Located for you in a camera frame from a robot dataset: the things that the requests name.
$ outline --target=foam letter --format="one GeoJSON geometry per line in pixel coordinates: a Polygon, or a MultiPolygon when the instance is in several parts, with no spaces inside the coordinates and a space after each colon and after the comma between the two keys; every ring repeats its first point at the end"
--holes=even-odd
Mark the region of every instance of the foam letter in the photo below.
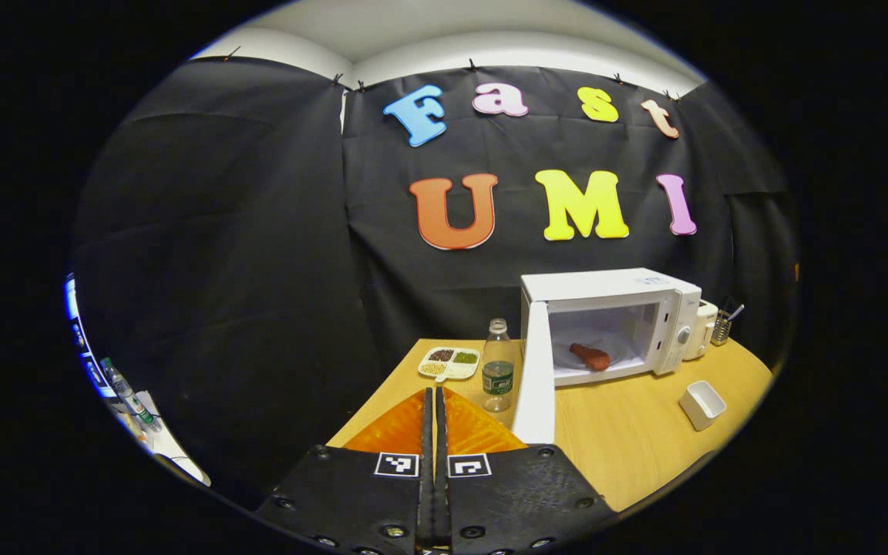
{"type": "Polygon", "coordinates": [[[519,117],[530,110],[523,104],[523,93],[512,85],[486,83],[478,85],[475,92],[479,95],[473,99],[472,106],[481,113],[508,113],[509,116],[519,117]]]}
{"type": "Polygon", "coordinates": [[[684,198],[684,179],[680,176],[663,173],[656,176],[657,183],[667,192],[667,200],[670,201],[670,214],[673,221],[670,223],[670,231],[674,235],[694,235],[698,226],[691,221],[691,212],[688,212],[688,202],[684,198]]]}
{"type": "Polygon", "coordinates": [[[493,187],[500,180],[492,173],[465,176],[461,184],[472,191],[475,221],[465,229],[455,229],[447,221],[447,192],[451,180],[442,178],[417,180],[409,186],[416,197],[416,223],[420,236],[430,246],[441,250],[472,249],[489,240],[496,229],[493,187]]]}
{"type": "Polygon", "coordinates": [[[640,104],[639,106],[643,106],[646,110],[648,110],[649,115],[653,117],[653,123],[656,123],[656,127],[659,127],[665,136],[670,138],[677,138],[680,136],[680,131],[674,129],[674,127],[670,126],[670,123],[667,122],[667,117],[670,116],[670,113],[667,113],[666,109],[660,108],[657,106],[656,101],[654,99],[648,99],[646,102],[640,104]]]}
{"type": "Polygon", "coordinates": [[[601,89],[581,87],[577,90],[577,98],[581,99],[581,109],[585,116],[598,122],[614,122],[619,119],[619,110],[612,106],[612,97],[601,89]]]}
{"type": "Polygon", "coordinates": [[[409,131],[409,146],[420,146],[447,129],[444,122],[434,122],[430,116],[444,117],[444,106],[436,99],[443,94],[439,87],[424,85],[393,102],[383,109],[385,115],[390,113],[409,131]],[[420,105],[416,102],[424,99],[420,105]]]}
{"type": "Polygon", "coordinates": [[[592,172],[584,193],[563,171],[543,170],[536,174],[536,180],[547,189],[550,226],[543,231],[547,241],[567,241],[574,236],[574,228],[567,224],[568,214],[582,236],[591,234],[595,214],[598,214],[596,235],[603,239],[628,236],[616,194],[619,183],[616,173],[592,172]]]}

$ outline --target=black fabric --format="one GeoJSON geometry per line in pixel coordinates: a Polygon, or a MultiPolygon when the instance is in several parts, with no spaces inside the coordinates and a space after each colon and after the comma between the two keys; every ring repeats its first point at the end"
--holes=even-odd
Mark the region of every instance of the black fabric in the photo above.
{"type": "Polygon", "coordinates": [[[85,332],[246,508],[384,376],[343,210],[341,87],[183,64],[103,149],[75,226],[85,332]]]}
{"type": "Polygon", "coordinates": [[[792,316],[775,304],[785,297],[783,271],[792,273],[796,262],[794,231],[785,219],[789,195],[767,159],[755,162],[762,155],[760,144],[745,134],[737,116],[727,113],[730,105],[718,94],[704,94],[712,91],[706,86],[676,102],[598,75],[487,67],[412,75],[350,92],[343,130],[348,222],[362,298],[384,368],[397,365],[417,338],[484,337],[494,317],[506,318],[517,337],[521,274],[620,267],[649,267],[693,282],[713,302],[735,294],[755,316],[740,316],[733,337],[768,365],[782,356],[781,334],[769,323],[785,325],[792,316]],[[528,115],[476,112],[476,85],[489,82],[519,88],[528,115]],[[443,91],[437,101],[447,130],[415,148],[408,144],[405,127],[382,110],[427,84],[443,91]],[[585,116],[577,98],[580,87],[609,94],[619,110],[617,122],[585,116]],[[639,106],[646,99],[668,110],[680,138],[670,140],[657,129],[639,106]],[[720,163],[711,160],[716,157],[720,163]],[[552,169],[567,172],[581,190],[594,171],[616,173],[630,236],[601,239],[594,232],[588,238],[575,233],[568,241],[547,241],[547,195],[535,175],[552,169]],[[429,178],[451,180],[448,218],[462,228],[473,218],[471,193],[461,186],[470,173],[498,178],[493,189],[496,230],[473,249],[435,249],[419,235],[409,185],[429,178]],[[694,235],[670,231],[669,203],[655,179],[659,173],[684,178],[688,209],[698,226],[694,235]],[[752,201],[740,194],[751,194],[752,201]]]}

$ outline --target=microwave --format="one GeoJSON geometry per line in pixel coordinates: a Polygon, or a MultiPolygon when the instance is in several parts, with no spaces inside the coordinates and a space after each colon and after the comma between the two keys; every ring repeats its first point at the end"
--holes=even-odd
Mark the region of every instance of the microwave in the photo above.
{"type": "Polygon", "coordinates": [[[523,370],[512,432],[525,443],[553,442],[556,387],[638,373],[666,375],[691,343],[701,288],[645,267],[522,275],[523,370]],[[571,345],[605,352],[588,368],[571,345]]]}

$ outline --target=water bottle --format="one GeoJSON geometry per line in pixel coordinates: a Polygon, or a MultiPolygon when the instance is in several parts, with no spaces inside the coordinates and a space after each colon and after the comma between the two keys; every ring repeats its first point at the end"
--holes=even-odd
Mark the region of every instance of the water bottle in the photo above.
{"type": "Polygon", "coordinates": [[[489,395],[483,403],[486,411],[498,413],[509,408],[516,355],[516,345],[509,338],[505,320],[492,320],[482,353],[482,388],[489,395]]]}
{"type": "Polygon", "coordinates": [[[120,399],[126,402],[126,406],[129,410],[133,411],[133,413],[141,419],[143,424],[145,424],[147,428],[152,429],[153,432],[161,431],[163,425],[160,424],[159,419],[150,414],[141,401],[139,401],[139,398],[135,396],[133,388],[130,387],[130,383],[126,382],[126,379],[121,375],[119,370],[116,370],[112,365],[112,359],[102,358],[102,369],[105,370],[105,375],[109,377],[109,382],[112,382],[112,388],[116,390],[116,394],[119,395],[120,399]]]}

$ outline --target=computer screen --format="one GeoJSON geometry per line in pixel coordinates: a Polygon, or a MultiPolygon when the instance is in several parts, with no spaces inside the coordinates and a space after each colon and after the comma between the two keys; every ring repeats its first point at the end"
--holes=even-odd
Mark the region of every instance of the computer screen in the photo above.
{"type": "Polygon", "coordinates": [[[105,375],[102,373],[101,365],[95,358],[94,352],[91,351],[91,345],[88,343],[88,336],[84,331],[84,324],[81,323],[81,316],[77,309],[77,294],[74,288],[74,274],[67,274],[66,284],[64,288],[67,293],[67,316],[69,318],[71,331],[74,334],[74,345],[77,347],[78,356],[81,358],[81,366],[84,366],[85,372],[88,372],[91,383],[94,384],[95,390],[102,397],[116,397],[116,393],[112,390],[112,386],[105,375]]]}

